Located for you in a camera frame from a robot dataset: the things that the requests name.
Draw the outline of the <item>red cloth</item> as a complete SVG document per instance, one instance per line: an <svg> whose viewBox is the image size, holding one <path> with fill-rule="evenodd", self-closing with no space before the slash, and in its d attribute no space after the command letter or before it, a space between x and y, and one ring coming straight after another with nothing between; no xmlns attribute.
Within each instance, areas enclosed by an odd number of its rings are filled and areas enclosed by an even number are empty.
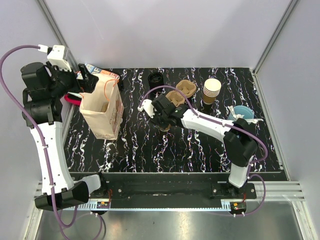
<svg viewBox="0 0 320 240"><path fill-rule="evenodd" d="M65 96L64 96L64 99L72 104L72 105L75 105L75 106L80 106L81 105L81 101L82 101L82 98L81 97L78 97L78 96L75 96L73 94L70 94L70 93L67 93Z"/></svg>

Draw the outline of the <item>single paper coffee cup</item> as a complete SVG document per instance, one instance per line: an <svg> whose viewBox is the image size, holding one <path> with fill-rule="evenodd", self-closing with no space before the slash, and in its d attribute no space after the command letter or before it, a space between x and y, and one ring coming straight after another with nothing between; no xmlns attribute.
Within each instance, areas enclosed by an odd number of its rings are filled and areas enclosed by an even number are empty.
<svg viewBox="0 0 320 240"><path fill-rule="evenodd" d="M169 130L170 130L170 128L171 128L171 125L170 125L170 124L165 125L165 126L160 126L160 127L159 127L159 129L160 129L161 131L163 131L163 132L167 132L167 131L169 131Z"/></svg>

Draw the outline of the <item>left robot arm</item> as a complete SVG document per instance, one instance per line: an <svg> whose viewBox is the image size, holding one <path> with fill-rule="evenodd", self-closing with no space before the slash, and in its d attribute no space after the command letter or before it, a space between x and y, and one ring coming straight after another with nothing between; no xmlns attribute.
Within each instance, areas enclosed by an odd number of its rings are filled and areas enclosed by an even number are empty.
<svg viewBox="0 0 320 240"><path fill-rule="evenodd" d="M36 143L42 174L42 194L34 202L41 210L53 211L86 204L92 193L103 198L108 186L98 174L74 181L68 170L62 142L63 120L61 98L68 92L92 91L96 76L80 65L84 79L77 79L73 70L57 64L33 62L21 68L26 88L22 92L27 127Z"/></svg>

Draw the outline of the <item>paper takeout bag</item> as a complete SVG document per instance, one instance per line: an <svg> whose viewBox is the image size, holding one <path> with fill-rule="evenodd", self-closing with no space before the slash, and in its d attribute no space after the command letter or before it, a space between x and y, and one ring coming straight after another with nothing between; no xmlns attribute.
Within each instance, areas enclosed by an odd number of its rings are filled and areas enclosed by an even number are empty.
<svg viewBox="0 0 320 240"><path fill-rule="evenodd" d="M98 82L92 93L81 94L79 111L97 139L116 140L124 112L119 80L105 74L94 76L98 77ZM107 111L101 112L105 103L109 103Z"/></svg>

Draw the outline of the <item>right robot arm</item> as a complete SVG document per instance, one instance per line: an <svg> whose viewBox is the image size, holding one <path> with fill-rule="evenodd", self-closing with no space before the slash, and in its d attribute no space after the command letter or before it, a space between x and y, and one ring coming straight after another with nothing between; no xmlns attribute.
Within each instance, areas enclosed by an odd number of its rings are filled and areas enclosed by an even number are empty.
<svg viewBox="0 0 320 240"><path fill-rule="evenodd" d="M180 127L195 130L222 142L231 162L228 195L236 199L244 194L249 164L258 148L246 120L219 119L192 110L187 104L175 106L163 94L153 100L145 99L141 107L149 120L160 129Z"/></svg>

